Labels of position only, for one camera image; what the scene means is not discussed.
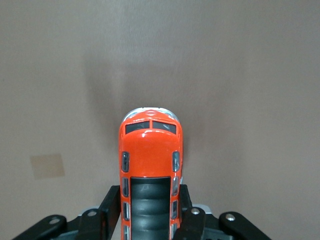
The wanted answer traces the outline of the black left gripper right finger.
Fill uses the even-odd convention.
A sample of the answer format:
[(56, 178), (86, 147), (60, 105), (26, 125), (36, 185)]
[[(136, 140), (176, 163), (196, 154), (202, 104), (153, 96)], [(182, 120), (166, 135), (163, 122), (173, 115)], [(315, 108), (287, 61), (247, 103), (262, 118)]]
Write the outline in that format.
[(269, 240), (270, 237), (242, 214), (227, 211), (216, 218), (203, 207), (193, 206), (188, 186), (182, 184), (179, 191), (182, 213), (175, 240)]

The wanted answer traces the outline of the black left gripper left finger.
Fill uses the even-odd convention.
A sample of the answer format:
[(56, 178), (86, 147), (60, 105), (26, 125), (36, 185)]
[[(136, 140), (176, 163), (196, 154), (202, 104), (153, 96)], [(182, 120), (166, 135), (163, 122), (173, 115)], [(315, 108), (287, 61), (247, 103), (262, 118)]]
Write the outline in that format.
[(99, 207), (91, 207), (71, 221), (59, 214), (46, 216), (14, 239), (110, 240), (120, 213), (120, 187), (113, 185)]

